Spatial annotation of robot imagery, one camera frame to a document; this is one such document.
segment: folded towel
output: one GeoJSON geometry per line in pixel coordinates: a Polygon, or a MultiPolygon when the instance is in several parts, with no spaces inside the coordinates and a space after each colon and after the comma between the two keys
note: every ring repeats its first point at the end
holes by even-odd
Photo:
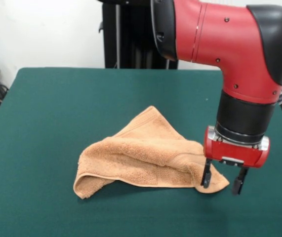
{"type": "Polygon", "coordinates": [[[207,189],[200,186],[203,146],[181,136],[153,107],[112,137],[94,143],[80,155],[74,192],[88,198],[115,180],[139,187],[196,188],[214,193],[229,182],[214,166],[207,189]]]}

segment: orange towel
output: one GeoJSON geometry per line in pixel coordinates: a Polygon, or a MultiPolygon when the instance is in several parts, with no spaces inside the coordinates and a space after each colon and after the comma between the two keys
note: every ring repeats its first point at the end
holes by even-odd
{"type": "Polygon", "coordinates": [[[196,188],[214,193],[229,182],[214,166],[210,186],[200,186],[203,146],[181,136],[150,106],[112,137],[86,148],[78,162],[74,192],[88,198],[115,180],[139,187],[196,188]]]}

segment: white wall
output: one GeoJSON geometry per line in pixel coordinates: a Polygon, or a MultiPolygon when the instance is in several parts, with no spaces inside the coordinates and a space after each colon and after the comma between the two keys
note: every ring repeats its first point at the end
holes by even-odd
{"type": "MultiPolygon", "coordinates": [[[[281,0],[204,0],[230,5],[281,0]]],[[[22,67],[104,67],[102,3],[97,0],[0,0],[1,80],[10,86],[22,67]]],[[[181,62],[179,69],[216,69],[181,62]]]]}

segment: table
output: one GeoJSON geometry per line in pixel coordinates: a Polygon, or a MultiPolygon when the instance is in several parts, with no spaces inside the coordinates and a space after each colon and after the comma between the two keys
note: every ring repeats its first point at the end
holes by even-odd
{"type": "MultiPolygon", "coordinates": [[[[0,107],[0,237],[282,236],[282,110],[267,135],[271,154],[241,196],[231,186],[139,188],[115,182],[89,199],[73,192],[91,143],[154,105],[187,139],[215,123],[218,71],[21,69],[0,107]]],[[[235,167],[215,164],[231,181],[235,167]]]]}

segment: black stand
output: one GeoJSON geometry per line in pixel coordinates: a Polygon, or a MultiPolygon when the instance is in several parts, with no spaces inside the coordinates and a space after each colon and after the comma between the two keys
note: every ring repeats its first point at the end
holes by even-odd
{"type": "Polygon", "coordinates": [[[157,51],[149,0],[102,0],[106,68],[177,69],[157,51]]]}

